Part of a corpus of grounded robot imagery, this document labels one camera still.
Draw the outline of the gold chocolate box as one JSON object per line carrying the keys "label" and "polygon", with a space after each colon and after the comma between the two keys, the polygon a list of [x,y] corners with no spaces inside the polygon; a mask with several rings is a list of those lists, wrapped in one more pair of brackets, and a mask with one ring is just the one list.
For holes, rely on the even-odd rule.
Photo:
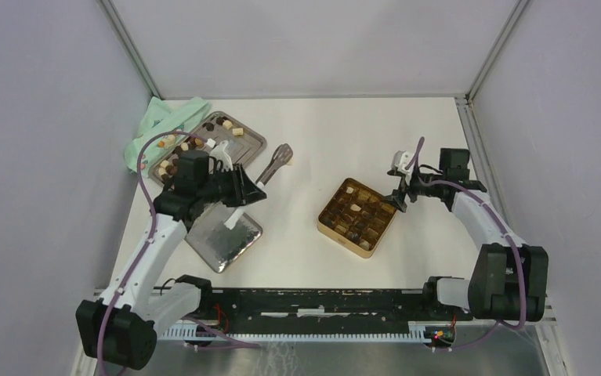
{"label": "gold chocolate box", "polygon": [[[347,187],[355,191],[346,192]],[[345,179],[317,217],[320,233],[363,259],[374,253],[397,210],[384,196],[352,178]],[[358,212],[350,206],[361,207]]]}

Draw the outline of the steel serving tongs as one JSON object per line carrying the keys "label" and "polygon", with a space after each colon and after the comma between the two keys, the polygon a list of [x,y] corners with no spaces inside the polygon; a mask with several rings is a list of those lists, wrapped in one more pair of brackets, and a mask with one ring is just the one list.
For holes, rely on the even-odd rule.
{"label": "steel serving tongs", "polygon": [[[264,188],[265,185],[272,179],[274,174],[285,165],[288,165],[293,157],[293,150],[288,143],[283,143],[273,152],[269,164],[257,178],[255,184],[258,188]],[[245,213],[248,206],[237,208],[231,216],[224,222],[224,226],[228,230],[232,230],[240,217]]]}

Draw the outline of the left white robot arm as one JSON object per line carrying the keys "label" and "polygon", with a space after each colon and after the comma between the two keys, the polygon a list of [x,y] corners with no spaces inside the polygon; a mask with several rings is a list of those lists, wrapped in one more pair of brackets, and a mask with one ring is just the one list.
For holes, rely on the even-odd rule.
{"label": "left white robot arm", "polygon": [[214,309],[214,298],[205,292],[208,281],[180,277],[157,298],[154,286],[206,208],[212,204],[239,208],[266,199],[241,164],[227,167],[206,151],[182,152],[171,166],[175,172],[161,193],[148,200],[150,227],[124,269],[96,300],[84,300],[76,310],[84,352],[99,365],[108,362],[140,370],[150,361],[160,336],[183,316],[208,317]]}

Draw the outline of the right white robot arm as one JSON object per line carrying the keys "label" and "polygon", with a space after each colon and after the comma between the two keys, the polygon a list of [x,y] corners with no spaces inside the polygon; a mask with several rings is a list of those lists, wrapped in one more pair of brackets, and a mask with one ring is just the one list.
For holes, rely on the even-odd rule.
{"label": "right white robot arm", "polygon": [[508,327],[538,322],[545,314],[549,256],[516,235],[495,210],[487,188],[471,179],[470,152],[443,148],[437,169],[423,167],[418,155],[397,151],[388,171],[400,179],[386,203],[405,212],[419,197],[439,199],[466,229],[479,254],[469,279],[430,277],[420,299],[422,313],[439,320],[452,307],[477,319]]}

